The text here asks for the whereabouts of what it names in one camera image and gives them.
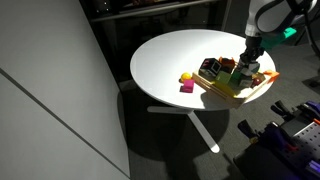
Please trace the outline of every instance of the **table top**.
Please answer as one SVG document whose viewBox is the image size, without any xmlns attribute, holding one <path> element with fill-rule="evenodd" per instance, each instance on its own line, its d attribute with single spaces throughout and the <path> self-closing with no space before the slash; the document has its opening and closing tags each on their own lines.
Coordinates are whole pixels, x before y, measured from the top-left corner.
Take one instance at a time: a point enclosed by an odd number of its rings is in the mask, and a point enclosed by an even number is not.
<svg viewBox="0 0 320 180">
<path fill-rule="evenodd" d="M 208 95 L 197 84 L 193 93 L 180 92 L 179 78 L 184 72 L 198 70 L 205 58 L 234 58 L 238 61 L 244 52 L 243 37 L 213 30 L 181 30 L 157 36 L 141 45 L 130 63 L 130 70 L 137 85 L 152 98 L 165 104 L 184 109 L 230 109 L 218 95 Z M 257 59 L 260 70 L 274 70 L 275 65 L 266 52 Z M 272 83 L 265 85 L 247 101 L 264 94 Z"/>
</svg>

